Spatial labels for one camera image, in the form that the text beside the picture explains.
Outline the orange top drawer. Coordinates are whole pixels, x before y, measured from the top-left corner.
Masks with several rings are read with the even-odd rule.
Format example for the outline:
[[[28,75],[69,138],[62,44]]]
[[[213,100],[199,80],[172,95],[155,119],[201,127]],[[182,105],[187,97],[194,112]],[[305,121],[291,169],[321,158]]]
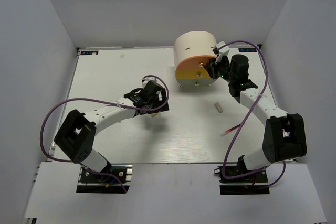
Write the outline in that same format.
[[[187,57],[186,59],[181,60],[177,65],[176,69],[197,69],[200,68],[200,64],[208,64],[211,59],[215,56],[211,55],[199,55]]]

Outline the yellow drawer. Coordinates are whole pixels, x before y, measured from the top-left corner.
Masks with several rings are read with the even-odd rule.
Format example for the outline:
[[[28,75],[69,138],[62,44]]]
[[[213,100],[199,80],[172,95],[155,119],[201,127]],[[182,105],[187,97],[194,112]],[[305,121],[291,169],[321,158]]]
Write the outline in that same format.
[[[194,69],[176,68],[175,77],[177,80],[210,79],[208,72],[203,67]]]

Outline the red ink pen refill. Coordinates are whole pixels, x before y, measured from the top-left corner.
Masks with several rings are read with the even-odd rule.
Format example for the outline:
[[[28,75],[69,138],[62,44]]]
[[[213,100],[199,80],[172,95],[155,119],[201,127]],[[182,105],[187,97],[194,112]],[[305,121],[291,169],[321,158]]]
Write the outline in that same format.
[[[234,127],[232,127],[232,128],[229,128],[229,129],[223,131],[223,132],[220,134],[220,137],[223,137],[223,136],[227,135],[228,133],[230,133],[230,132],[236,130],[237,128],[239,128],[239,126],[240,126],[240,125],[237,125],[237,126],[234,126]]]

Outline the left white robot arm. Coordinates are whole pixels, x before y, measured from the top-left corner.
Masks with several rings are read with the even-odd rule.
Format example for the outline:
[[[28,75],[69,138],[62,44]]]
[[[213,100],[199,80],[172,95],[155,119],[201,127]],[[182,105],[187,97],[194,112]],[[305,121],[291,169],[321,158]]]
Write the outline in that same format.
[[[72,110],[58,130],[54,142],[74,164],[93,171],[101,182],[110,178],[111,164],[93,149],[96,135],[123,120],[143,114],[169,110],[169,92],[153,79],[143,81],[143,87],[124,94],[113,105],[90,112]]]

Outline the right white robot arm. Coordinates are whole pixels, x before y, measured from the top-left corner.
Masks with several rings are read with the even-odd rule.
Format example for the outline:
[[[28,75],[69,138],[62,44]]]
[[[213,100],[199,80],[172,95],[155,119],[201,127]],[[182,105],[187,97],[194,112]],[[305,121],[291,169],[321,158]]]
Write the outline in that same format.
[[[273,163],[306,156],[303,117],[278,108],[264,96],[249,79],[249,60],[246,56],[237,54],[230,59],[227,56],[211,59],[204,68],[212,79],[226,80],[231,96],[248,108],[248,114],[254,114],[265,127],[262,146],[241,156],[232,174],[226,175],[223,171],[224,178],[240,178],[247,182]]]

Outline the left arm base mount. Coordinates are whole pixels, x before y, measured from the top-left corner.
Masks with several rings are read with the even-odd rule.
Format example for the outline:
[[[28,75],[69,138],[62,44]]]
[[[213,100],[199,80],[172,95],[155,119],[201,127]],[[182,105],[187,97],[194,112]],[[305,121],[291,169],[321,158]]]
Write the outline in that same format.
[[[76,193],[125,194],[132,179],[132,164],[114,164],[108,171],[111,175],[97,175],[81,166]]]

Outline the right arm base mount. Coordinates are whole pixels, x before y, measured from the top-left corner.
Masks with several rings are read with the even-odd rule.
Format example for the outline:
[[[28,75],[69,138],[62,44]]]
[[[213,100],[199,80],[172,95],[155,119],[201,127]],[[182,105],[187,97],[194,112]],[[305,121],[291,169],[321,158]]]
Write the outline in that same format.
[[[268,178],[265,171],[250,176],[226,179],[222,174],[222,166],[214,169],[214,175],[219,177],[221,195],[268,195],[270,194]]]

